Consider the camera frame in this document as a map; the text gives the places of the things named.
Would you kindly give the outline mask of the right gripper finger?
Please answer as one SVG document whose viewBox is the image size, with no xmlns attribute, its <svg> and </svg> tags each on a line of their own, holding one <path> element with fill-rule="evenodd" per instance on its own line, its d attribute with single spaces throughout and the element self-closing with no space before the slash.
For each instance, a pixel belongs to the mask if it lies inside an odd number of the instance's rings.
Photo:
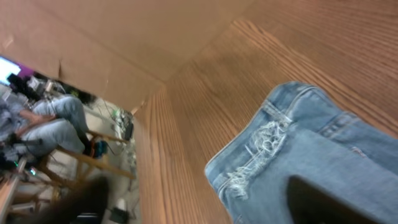
<svg viewBox="0 0 398 224">
<path fill-rule="evenodd" d="M 295 224 L 376 224 L 366 216 L 331 197 L 298 176 L 287 184 L 287 205 Z"/>
</svg>

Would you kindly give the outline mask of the light blue denim jeans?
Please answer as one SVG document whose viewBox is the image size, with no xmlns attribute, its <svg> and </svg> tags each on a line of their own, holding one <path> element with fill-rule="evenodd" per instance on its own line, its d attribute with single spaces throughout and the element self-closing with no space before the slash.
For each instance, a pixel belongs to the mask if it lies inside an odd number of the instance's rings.
<svg viewBox="0 0 398 224">
<path fill-rule="evenodd" d="M 397 222 L 397 139 L 306 83 L 274 88 L 205 175 L 235 223 L 293 223 L 288 193 L 305 222 L 321 222 L 294 178 L 372 221 Z"/>
</svg>

